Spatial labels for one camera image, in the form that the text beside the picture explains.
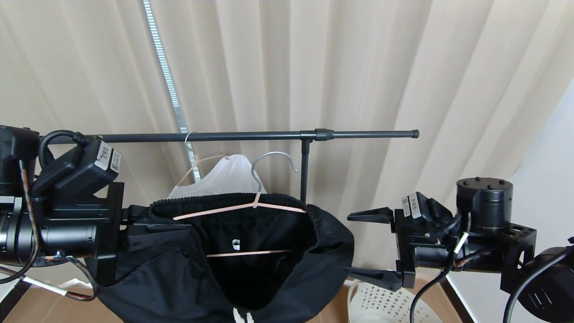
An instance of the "dark floor trim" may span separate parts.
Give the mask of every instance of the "dark floor trim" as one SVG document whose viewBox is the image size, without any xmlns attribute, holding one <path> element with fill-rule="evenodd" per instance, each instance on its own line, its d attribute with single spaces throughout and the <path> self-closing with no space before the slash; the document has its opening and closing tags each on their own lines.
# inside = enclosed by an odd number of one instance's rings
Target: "dark floor trim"
<svg viewBox="0 0 574 323">
<path fill-rule="evenodd" d="M 20 298 L 28 291 L 28 288 L 30 288 L 29 283 L 19 281 L 8 295 L 4 297 L 2 302 L 0 302 L 0 322 L 4 322 L 4 319 L 10 314 L 10 311 L 16 306 Z"/>
<path fill-rule="evenodd" d="M 452 306 L 455 308 L 457 314 L 459 315 L 460 319 L 463 323 L 476 323 L 470 313 L 468 312 L 465 305 L 460 300 L 459 295 L 455 292 L 454 288 L 452 287 L 451 283 L 448 279 L 444 279 L 440 282 L 440 286 L 443 288 L 444 293 L 447 295 L 448 299 L 451 301 Z"/>
</svg>

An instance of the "white plastic basket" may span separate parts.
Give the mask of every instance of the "white plastic basket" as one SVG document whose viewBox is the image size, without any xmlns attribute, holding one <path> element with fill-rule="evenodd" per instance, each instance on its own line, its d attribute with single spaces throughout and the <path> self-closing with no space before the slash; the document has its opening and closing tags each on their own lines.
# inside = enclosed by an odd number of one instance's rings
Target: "white plastic basket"
<svg viewBox="0 0 574 323">
<path fill-rule="evenodd" d="M 356 280 L 349 288 L 347 309 L 350 323 L 409 323 L 414 295 L 406 289 L 392 292 Z M 415 323 L 442 323 L 421 299 L 414 312 Z"/>
</svg>

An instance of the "drawstring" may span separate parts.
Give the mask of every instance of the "drawstring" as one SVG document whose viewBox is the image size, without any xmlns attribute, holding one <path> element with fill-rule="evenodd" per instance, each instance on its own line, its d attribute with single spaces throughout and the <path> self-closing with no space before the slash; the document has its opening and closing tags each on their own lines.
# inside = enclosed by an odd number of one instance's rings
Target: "drawstring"
<svg viewBox="0 0 574 323">
<path fill-rule="evenodd" d="M 235 323 L 245 323 L 245 320 L 241 318 L 236 308 L 233 309 L 233 318 L 235 319 Z M 247 323 L 255 323 L 249 312 L 247 312 Z"/>
</svg>

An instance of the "pink clothes hanger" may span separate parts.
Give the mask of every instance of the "pink clothes hanger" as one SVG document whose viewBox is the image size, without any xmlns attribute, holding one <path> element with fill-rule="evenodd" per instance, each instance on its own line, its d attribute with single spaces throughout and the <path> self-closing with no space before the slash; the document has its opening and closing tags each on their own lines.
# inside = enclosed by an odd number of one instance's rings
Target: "pink clothes hanger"
<svg viewBox="0 0 574 323">
<path fill-rule="evenodd" d="M 264 153 L 263 155 L 259 156 L 257 159 L 255 159 L 255 161 L 253 162 L 253 165 L 251 166 L 251 175 L 253 176 L 253 178 L 257 181 L 257 183 L 259 184 L 259 189 L 257 194 L 255 195 L 255 200 L 252 203 L 247 203 L 247 204 L 241 204 L 241 205 L 236 205 L 236 206 L 230 206 L 230 207 L 222 207 L 220 209 L 215 209 L 215 210 L 208 210 L 208 211 L 202 211 L 202 212 L 195 212 L 195 213 L 191 213 L 191 214 L 185 214 L 183 216 L 178 216 L 173 218 L 174 220 L 182 220 L 185 218 L 190 218 L 190 217 L 197 217 L 197 216 L 204 216 L 207 214 L 214 214 L 214 213 L 220 213 L 220 212 L 225 212 L 225 211 L 231 211 L 231 210 L 238 210 L 238 209 L 244 209 L 247 207 L 268 207 L 271 209 L 279 209 L 279 210 L 287 210 L 287 211 L 293 211 L 293 212 L 300 212 L 300 213 L 307 213 L 305 210 L 303 209 L 298 209 L 296 207 L 290 207 L 290 206 L 282 206 L 282 205 L 275 205 L 275 204 L 268 204 L 268 203 L 259 203 L 259 197 L 261 196 L 261 190 L 263 189 L 263 183 L 261 183 L 261 180 L 259 179 L 259 177 L 256 176 L 255 174 L 255 165 L 257 164 L 258 161 L 260 161 L 263 157 L 268 156 L 268 155 L 272 155 L 272 154 L 279 154 L 279 155 L 284 155 L 286 156 L 289 161 L 291 162 L 291 169 L 294 172 L 297 172 L 297 170 L 295 169 L 295 166 L 293 165 L 293 160 L 291 159 L 291 156 L 289 156 L 287 153 L 284 152 L 279 152 L 279 151 L 274 151 L 274 152 L 268 152 L 268 153 Z M 206 255 L 207 258 L 213 258 L 213 257 L 232 257 L 232 256 L 248 256 L 248 255 L 265 255 L 265 254 L 269 254 L 269 253 L 281 253 L 281 252 L 289 252 L 290 250 L 285 249 L 285 250 L 265 250 L 265 251 L 248 251 L 248 252 L 230 252 L 230 253 L 216 253 L 213 255 Z"/>
<path fill-rule="evenodd" d="M 259 177 L 257 177 L 255 175 L 255 165 L 257 164 L 258 161 L 260 161 L 263 157 L 268 156 L 268 155 L 272 155 L 272 154 L 279 154 L 279 155 L 283 155 L 286 156 L 289 161 L 291 162 L 291 169 L 294 172 L 297 172 L 297 170 L 295 169 L 295 166 L 293 165 L 293 160 L 291 159 L 291 156 L 289 156 L 287 153 L 284 152 L 280 152 L 280 151 L 272 151 L 272 152 L 268 152 L 268 153 L 264 153 L 263 155 L 261 155 L 259 158 L 255 159 L 255 161 L 253 162 L 253 165 L 251 166 L 251 175 L 253 176 L 253 178 L 257 181 L 257 183 L 259 184 L 259 190 L 257 192 L 257 194 L 255 195 L 255 200 L 251 203 L 247 203 L 247 204 L 241 204 L 241 205 L 235 205 L 235 206 L 228 206 L 228 207 L 221 207 L 219 209 L 213 209 L 213 210 L 207 210 L 207 211 L 201 211 L 201 212 L 195 212 L 195 213 L 189 213 L 189 214 L 184 214 L 182 216 L 177 216 L 175 218 L 173 218 L 174 220 L 182 220 L 185 218 L 191 218 L 191 217 L 198 217 L 198 216 L 206 216 L 208 214 L 214 214 L 214 213 L 221 213 L 221 212 L 226 212 L 226 211 L 233 211 L 233 210 L 239 210 L 239 209 L 245 209 L 247 207 L 253 207 L 254 209 L 256 207 L 268 207 L 270 209 L 278 209 L 278 210 L 286 210 L 286 211 L 292 211 L 292 212 L 299 212 L 299 213 L 307 213 L 307 211 L 303 210 L 303 209 L 299 209 L 297 207 L 290 207 L 290 206 L 282 206 L 282 205 L 275 205 L 275 204 L 268 204 L 268 203 L 259 203 L 259 198 L 261 196 L 261 190 L 263 189 L 263 183 L 261 183 L 261 180 L 259 179 Z"/>
<path fill-rule="evenodd" d="M 193 164 L 193 165 L 191 166 L 191 168 L 187 171 L 187 173 L 185 173 L 185 175 L 183 175 L 183 177 L 182 177 L 182 178 L 180 179 L 180 181 L 176 184 L 176 186 L 179 186 L 179 184 L 181 184 L 181 182 L 183 182 L 183 180 L 187 177 L 187 175 L 189 175 L 189 174 L 193 171 L 193 169 L 194 169 L 195 167 L 197 167 L 197 165 L 199 164 L 199 162 L 203 162 L 204 160 L 209 160 L 209 159 L 219 158 L 219 157 L 225 157 L 227 160 L 229 160 L 229 156 L 227 156 L 227 155 L 211 156 L 211 157 L 207 157 L 207 158 L 204 158 L 204 159 L 197 159 L 197 155 L 194 155 L 194 156 L 195 156 L 195 164 Z"/>
</svg>

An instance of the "curtain fold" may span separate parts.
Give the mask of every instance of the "curtain fold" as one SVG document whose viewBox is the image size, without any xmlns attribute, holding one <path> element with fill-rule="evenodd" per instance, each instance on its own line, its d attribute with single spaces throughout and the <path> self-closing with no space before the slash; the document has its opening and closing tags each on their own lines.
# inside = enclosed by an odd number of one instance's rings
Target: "curtain fold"
<svg viewBox="0 0 574 323">
<path fill-rule="evenodd" d="M 179 132 L 139 1 L 3 1 L 0 43 L 2 124 Z M 167 197 L 189 167 L 181 144 L 112 146 L 123 155 L 124 205 Z"/>
<path fill-rule="evenodd" d="M 357 266 L 393 268 L 395 242 L 348 213 L 416 190 L 454 210 L 459 178 L 509 178 L 574 76 L 567 1 L 151 5 L 193 131 L 420 130 L 311 144 L 308 201 L 352 229 Z M 194 147 L 300 157 L 298 141 Z M 259 166 L 269 191 L 298 196 L 287 163 Z"/>
</svg>

